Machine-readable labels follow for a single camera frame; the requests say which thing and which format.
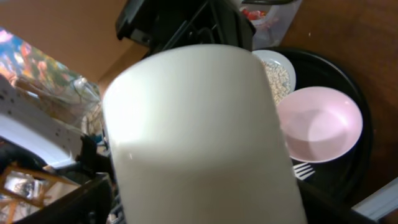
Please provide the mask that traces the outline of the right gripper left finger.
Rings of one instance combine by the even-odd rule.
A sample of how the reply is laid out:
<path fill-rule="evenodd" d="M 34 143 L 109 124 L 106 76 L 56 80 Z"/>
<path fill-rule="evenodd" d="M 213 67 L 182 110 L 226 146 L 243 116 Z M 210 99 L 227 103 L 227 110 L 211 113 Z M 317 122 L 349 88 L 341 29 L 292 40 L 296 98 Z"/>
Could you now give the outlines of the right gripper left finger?
<path fill-rule="evenodd" d="M 105 224 L 111 211 L 113 190 L 108 174 L 96 177 L 81 187 L 19 221 L 17 224 Z"/>

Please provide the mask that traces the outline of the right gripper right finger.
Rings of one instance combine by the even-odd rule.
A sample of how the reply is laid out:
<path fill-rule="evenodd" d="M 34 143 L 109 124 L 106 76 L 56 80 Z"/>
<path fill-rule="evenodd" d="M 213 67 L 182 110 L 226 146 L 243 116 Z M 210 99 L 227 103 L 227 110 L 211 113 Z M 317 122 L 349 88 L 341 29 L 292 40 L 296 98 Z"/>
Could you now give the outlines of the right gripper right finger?
<path fill-rule="evenodd" d="M 334 201 L 310 184 L 297 180 L 308 223 L 373 224 L 375 221 Z"/>

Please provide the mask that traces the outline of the white plastic fork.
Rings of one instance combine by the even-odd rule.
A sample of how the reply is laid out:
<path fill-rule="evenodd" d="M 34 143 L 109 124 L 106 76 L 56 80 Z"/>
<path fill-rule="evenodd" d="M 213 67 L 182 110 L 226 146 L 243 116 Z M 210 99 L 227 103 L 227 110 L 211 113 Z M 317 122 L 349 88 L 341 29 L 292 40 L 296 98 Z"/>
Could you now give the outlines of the white plastic fork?
<path fill-rule="evenodd" d="M 301 163 L 293 166 L 293 172 L 297 179 L 305 180 L 311 177 L 315 170 L 309 163 Z"/>

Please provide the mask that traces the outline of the rice and seed scraps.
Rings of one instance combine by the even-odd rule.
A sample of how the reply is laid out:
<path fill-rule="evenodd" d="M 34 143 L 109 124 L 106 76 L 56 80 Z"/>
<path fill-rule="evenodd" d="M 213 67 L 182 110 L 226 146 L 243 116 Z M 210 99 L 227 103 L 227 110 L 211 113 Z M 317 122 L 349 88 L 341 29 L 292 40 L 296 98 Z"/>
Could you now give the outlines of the rice and seed scraps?
<path fill-rule="evenodd" d="M 288 71 L 279 63 L 262 61 L 274 103 L 278 105 L 291 91 Z"/>

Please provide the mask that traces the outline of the grey plate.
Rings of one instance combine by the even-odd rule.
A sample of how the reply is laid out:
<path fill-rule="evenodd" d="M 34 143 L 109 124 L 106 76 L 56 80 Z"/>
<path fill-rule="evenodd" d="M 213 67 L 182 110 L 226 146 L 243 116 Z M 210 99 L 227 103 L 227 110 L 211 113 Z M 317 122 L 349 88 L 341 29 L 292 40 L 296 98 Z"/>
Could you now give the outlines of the grey plate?
<path fill-rule="evenodd" d="M 296 72 L 292 63 L 284 55 L 272 50 L 255 50 L 252 54 L 262 62 L 274 103 L 278 105 L 295 90 Z"/>

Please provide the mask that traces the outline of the red snack wrapper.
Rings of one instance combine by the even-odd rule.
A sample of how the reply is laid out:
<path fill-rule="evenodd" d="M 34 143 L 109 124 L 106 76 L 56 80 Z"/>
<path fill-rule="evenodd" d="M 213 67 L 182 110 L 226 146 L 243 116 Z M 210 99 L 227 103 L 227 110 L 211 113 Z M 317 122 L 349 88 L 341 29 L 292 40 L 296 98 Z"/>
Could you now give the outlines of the red snack wrapper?
<path fill-rule="evenodd" d="M 255 21 L 259 19 L 263 19 L 267 15 L 267 11 L 260 11 L 260 10 L 248 10 L 247 8 L 244 8 L 241 10 L 241 12 L 250 20 L 250 21 Z"/>

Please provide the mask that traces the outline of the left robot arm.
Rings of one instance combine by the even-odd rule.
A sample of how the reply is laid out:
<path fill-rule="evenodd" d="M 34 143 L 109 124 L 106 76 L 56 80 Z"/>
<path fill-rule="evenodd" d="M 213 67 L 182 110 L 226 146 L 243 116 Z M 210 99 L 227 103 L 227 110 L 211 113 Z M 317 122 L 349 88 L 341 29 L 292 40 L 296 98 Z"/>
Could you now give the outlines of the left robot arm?
<path fill-rule="evenodd" d="M 149 48 L 147 56 L 195 44 L 252 50 L 255 28 L 227 0 L 128 0 L 116 20 L 116 36 Z"/>

